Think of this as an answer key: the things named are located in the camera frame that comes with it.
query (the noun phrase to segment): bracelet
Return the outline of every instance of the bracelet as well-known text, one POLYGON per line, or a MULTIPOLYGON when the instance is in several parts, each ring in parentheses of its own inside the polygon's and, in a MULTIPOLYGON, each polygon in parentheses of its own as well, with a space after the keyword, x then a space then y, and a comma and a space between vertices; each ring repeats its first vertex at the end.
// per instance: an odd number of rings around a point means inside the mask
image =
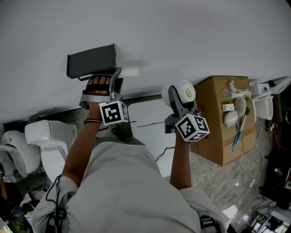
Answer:
POLYGON ((86 120, 84 120, 84 124, 91 123, 91 122, 94 122, 94 123, 102 123, 103 121, 96 120, 96 119, 86 119, 86 120))

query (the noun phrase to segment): marble floor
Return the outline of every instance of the marble floor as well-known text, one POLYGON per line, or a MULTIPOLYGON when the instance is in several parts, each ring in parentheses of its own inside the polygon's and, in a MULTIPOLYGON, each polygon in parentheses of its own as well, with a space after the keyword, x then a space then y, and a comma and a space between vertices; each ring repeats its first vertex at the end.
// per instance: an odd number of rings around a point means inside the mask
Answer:
MULTIPOLYGON (((160 98, 152 96, 150 100, 160 98)), ((126 105, 132 102, 140 102, 149 99, 137 99, 125 101, 126 105)), ((58 120, 65 123, 74 123, 77 129, 83 125, 87 110, 76 109, 45 117, 47 120, 58 120)), ((194 153, 191 154, 191 175, 192 184, 201 188, 215 205, 225 210, 232 205, 238 209, 231 224, 237 232, 244 227, 243 216, 252 207, 257 195, 260 193, 259 186, 262 186, 268 155, 272 147, 271 133, 267 132, 264 120, 257 118, 256 122, 256 149, 241 157, 233 163, 220 167, 194 153)))

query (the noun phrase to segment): toilet lid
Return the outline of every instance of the toilet lid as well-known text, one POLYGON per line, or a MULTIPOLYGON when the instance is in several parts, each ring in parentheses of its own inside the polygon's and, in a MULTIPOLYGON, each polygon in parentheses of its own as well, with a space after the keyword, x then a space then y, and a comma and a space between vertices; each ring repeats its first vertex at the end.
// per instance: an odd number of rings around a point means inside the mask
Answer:
POLYGON ((54 182, 65 165, 66 154, 62 147, 45 148, 41 152, 42 165, 49 179, 54 182))

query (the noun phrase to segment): small white box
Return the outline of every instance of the small white box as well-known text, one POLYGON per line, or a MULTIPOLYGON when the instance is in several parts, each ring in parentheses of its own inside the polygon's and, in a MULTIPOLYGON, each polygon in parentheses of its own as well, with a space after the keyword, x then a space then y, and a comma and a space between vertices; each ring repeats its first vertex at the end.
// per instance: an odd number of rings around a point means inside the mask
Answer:
POLYGON ((121 101, 112 103, 100 103, 100 110, 103 124, 105 126, 112 126, 118 123, 128 122, 127 107, 121 101))
POLYGON ((185 142, 197 142, 210 133, 206 119, 191 114, 186 114, 175 126, 185 142))
POLYGON ((222 105, 223 111, 234 111, 235 105, 234 104, 224 104, 222 105))

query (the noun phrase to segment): brown box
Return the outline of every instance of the brown box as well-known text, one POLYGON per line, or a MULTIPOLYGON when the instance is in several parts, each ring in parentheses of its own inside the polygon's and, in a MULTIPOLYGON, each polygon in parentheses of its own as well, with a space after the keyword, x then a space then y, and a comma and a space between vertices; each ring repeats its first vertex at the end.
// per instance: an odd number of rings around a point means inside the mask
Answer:
POLYGON ((224 90, 229 90, 228 83, 234 80, 237 89, 250 89, 247 77, 214 76, 194 86, 198 111, 206 118, 210 134, 198 142, 191 143, 191 151, 218 165, 224 166, 256 147, 256 127, 254 110, 249 98, 246 106, 250 114, 246 117, 243 133, 232 152, 232 144, 236 137, 236 126, 226 127, 223 118, 223 104, 234 103, 224 97, 224 90))

